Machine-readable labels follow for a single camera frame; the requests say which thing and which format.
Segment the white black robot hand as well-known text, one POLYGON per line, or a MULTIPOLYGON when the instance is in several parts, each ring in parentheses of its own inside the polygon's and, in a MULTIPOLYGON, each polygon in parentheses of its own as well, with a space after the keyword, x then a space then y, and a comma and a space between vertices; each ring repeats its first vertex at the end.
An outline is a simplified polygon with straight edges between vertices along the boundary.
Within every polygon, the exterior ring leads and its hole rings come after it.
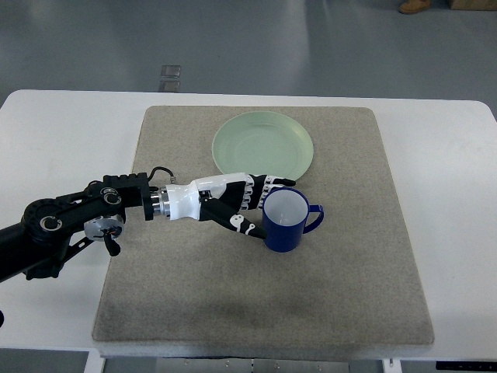
POLYGON ((260 209, 269 192, 293 187, 296 182, 279 176, 231 173, 169 184, 159 192, 161 214, 171 220, 192 218, 214 221, 233 232, 265 239, 263 228, 249 221, 243 211, 260 209))

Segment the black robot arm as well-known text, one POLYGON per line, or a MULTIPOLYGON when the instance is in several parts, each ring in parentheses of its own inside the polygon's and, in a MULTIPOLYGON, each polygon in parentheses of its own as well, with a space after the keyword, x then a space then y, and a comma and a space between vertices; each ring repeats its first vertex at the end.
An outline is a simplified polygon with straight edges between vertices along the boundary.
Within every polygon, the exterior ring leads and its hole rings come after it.
POLYGON ((58 277, 64 264, 91 245, 85 237, 71 244, 71 237, 101 218, 126 218, 126 209, 140 207, 150 221, 160 211, 159 189, 150 182, 156 171, 164 171, 172 182, 174 173, 157 166, 150 174, 104 176, 81 192, 29 204, 19 223, 1 230, 1 281, 18 274, 33 278, 58 277))

